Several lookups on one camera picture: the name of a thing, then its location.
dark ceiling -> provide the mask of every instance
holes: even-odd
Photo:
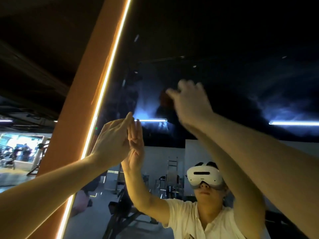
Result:
[[[0,95],[6,98],[0,115],[23,113],[41,122],[22,117],[2,129],[33,123],[38,127],[29,131],[53,129],[103,0],[14,3],[6,1],[10,8],[0,18]],[[145,125],[146,144],[183,146],[192,136],[162,92],[184,78],[201,81],[214,111],[229,119],[278,139],[318,142],[317,127],[268,124],[319,120],[315,7],[300,1],[132,0],[98,127],[128,111],[167,118],[168,127]]]

white shirt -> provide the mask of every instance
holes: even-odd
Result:
[[[224,207],[218,216],[203,230],[199,220],[197,202],[166,199],[169,204],[169,223],[175,239],[245,239],[238,229],[233,209]]]

raised hand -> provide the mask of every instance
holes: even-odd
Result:
[[[128,127],[128,140],[130,141],[130,152],[122,161],[124,172],[140,172],[144,160],[144,141],[142,125],[139,120],[133,120]]]
[[[130,151],[127,137],[128,127],[134,122],[129,112],[125,119],[108,122],[104,125],[90,155],[91,159],[102,168],[118,165]]]
[[[173,99],[174,107],[182,125],[195,126],[202,118],[209,117],[212,107],[201,83],[180,80],[178,89],[168,89],[166,93]]]

vr headset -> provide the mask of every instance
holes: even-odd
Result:
[[[206,165],[201,162],[191,167],[187,170],[187,179],[192,189],[200,188],[202,182],[215,190],[222,190],[225,186],[225,182],[213,162],[208,162]]]

palm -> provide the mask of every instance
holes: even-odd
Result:
[[[141,122],[133,122],[128,128],[128,139],[130,141],[130,152],[122,162],[124,171],[140,170],[144,159],[144,142]]]

